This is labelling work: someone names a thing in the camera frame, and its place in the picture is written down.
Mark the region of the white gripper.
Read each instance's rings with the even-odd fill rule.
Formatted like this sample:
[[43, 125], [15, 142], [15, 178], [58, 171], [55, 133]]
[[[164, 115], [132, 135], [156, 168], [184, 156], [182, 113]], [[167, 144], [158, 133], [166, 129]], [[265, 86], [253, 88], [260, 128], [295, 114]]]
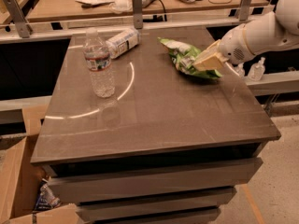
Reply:
[[217, 70], [228, 60], [232, 64], [252, 60], [255, 55], [249, 50], [245, 34], [245, 23], [231, 29], [221, 40], [215, 41], [201, 52], [195, 58], [193, 67], [198, 71]]

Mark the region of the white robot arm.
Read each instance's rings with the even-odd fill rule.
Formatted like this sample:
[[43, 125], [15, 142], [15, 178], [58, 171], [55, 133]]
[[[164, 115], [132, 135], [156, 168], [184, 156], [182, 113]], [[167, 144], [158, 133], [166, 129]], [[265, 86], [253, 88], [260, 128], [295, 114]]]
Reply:
[[297, 49], [299, 0], [278, 0], [276, 10], [242, 23], [202, 51], [193, 66], [198, 71], [219, 69], [225, 62], [251, 61], [268, 51]]

